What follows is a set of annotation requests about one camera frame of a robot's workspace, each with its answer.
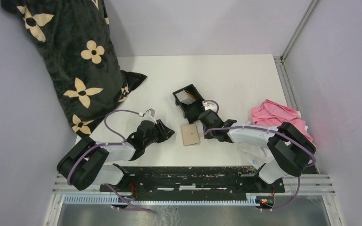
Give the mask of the black plastic tray box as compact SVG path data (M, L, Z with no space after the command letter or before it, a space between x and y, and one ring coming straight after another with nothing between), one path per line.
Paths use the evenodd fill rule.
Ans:
M189 124L195 123L199 115L204 112L204 98L193 84L173 92L173 96L176 106L181 109L183 117Z

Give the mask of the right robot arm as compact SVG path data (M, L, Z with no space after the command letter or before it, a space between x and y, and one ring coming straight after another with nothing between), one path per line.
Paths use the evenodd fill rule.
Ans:
M262 164L253 180L254 188L259 192L266 192L284 176L301 176L306 167L316 162L314 145L289 122L272 127L246 125L236 120L223 121L213 110L204 111L198 120L206 139L245 143L270 151L273 160Z

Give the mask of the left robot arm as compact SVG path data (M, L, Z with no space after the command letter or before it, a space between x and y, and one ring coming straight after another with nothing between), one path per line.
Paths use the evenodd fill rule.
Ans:
M122 192L129 187L130 180L121 167L108 163L136 160L148 146L162 143L174 134L161 120L143 120L123 143L102 143L86 136L59 161L57 171L79 191L96 183L111 184Z

